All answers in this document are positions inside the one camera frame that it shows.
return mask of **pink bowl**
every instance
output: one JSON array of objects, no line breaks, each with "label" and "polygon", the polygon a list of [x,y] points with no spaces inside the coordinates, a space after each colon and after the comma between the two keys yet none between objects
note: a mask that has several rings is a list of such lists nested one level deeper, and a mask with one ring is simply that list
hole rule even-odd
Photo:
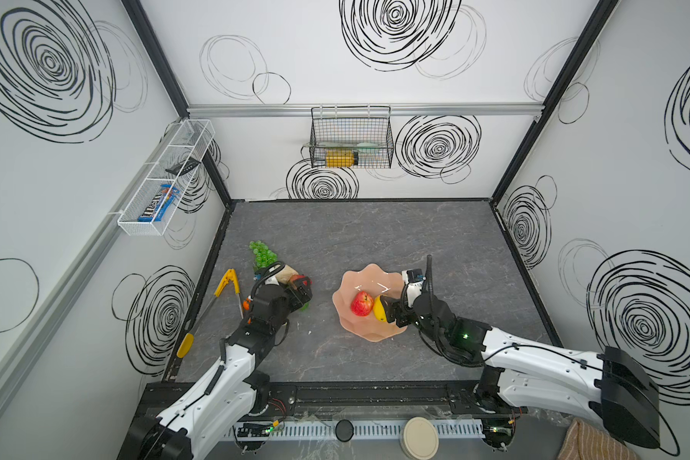
[{"label": "pink bowl", "polygon": [[380,342],[401,334],[406,327],[381,322],[376,319],[373,312],[367,317],[359,317],[350,311],[350,304],[359,291],[367,292],[374,299],[381,294],[398,299],[403,287],[404,281],[400,273],[386,273],[375,263],[361,271],[346,271],[340,289],[332,295],[332,302],[340,315],[340,324],[346,330],[371,342]]}]

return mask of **apple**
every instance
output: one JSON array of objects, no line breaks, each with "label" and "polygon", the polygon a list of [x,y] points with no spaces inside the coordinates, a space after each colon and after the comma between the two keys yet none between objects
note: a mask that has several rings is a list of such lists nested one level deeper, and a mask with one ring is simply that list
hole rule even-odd
[{"label": "apple", "polygon": [[355,295],[355,299],[350,304],[350,311],[359,317],[367,317],[373,309],[373,297],[367,292],[360,291]]}]

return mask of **robotic arm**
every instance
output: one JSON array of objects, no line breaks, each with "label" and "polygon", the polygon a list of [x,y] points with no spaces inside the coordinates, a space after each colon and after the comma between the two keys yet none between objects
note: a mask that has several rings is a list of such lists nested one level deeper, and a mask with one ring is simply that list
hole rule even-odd
[{"label": "robotic arm", "polygon": [[[376,317],[416,326],[424,344],[452,363],[483,367],[471,403],[489,414],[521,406],[574,414],[602,423],[618,439],[659,447],[659,389],[628,354],[552,347],[457,317],[432,293],[431,265],[427,256],[425,275],[405,271],[401,298],[379,296]],[[269,379],[255,369],[289,313],[312,296],[306,277],[278,286],[273,276],[283,267],[276,262],[260,272],[248,314],[221,340],[220,359],[202,378],[156,419],[134,420],[119,460],[203,459],[240,418],[266,410]]]}]

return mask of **beige round container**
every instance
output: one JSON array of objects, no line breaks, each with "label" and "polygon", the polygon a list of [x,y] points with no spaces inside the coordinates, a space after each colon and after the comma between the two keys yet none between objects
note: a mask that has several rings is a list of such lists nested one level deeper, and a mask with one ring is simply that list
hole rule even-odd
[{"label": "beige round container", "polygon": [[437,428],[423,417],[406,422],[401,433],[401,449],[413,460],[429,460],[437,453],[439,437]]}]

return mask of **striped cloth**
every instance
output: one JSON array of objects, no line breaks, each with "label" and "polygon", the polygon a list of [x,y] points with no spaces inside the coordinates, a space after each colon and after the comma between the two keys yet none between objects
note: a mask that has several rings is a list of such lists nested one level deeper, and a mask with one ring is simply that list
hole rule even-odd
[{"label": "striped cloth", "polygon": [[636,453],[580,418],[567,428],[557,460],[640,460]]}]

